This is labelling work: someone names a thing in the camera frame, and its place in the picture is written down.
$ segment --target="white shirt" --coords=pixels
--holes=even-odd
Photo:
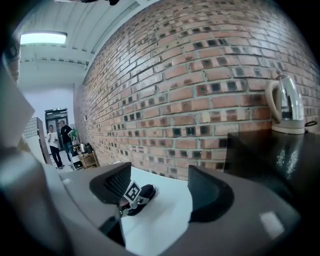
[[[59,148],[58,135],[56,132],[49,132],[46,136],[46,141],[48,142],[49,146]]]

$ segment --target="kettle handle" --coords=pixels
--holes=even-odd
[[[277,110],[274,98],[273,98],[273,91],[275,88],[279,89],[279,82],[278,81],[273,81],[271,82],[265,89],[264,89],[264,94],[266,98],[266,102],[270,108],[271,115],[274,117],[274,119],[280,123],[281,122],[281,116]]]

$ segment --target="jeans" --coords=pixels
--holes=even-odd
[[[69,156],[69,150],[70,150],[70,153],[71,153],[71,155],[73,157],[77,155],[77,153],[75,153],[72,148],[69,149],[70,146],[72,146],[72,142],[71,141],[63,144],[64,151],[66,152],[66,156],[68,157],[69,162],[71,162],[71,159],[70,159],[70,156]]]
[[[52,157],[58,167],[62,166],[60,154],[59,154],[59,148],[55,146],[50,146]]]

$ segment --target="ceiling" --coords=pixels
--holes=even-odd
[[[120,0],[92,3],[44,0],[24,19],[21,33],[67,33],[65,44],[21,46],[20,88],[81,84],[95,56],[128,19],[158,0]]]

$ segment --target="fluorescent light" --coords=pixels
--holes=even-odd
[[[20,38],[20,44],[36,44],[36,43],[48,43],[48,44],[64,44],[66,42],[67,34],[54,33],[54,32],[35,32],[22,34]]]

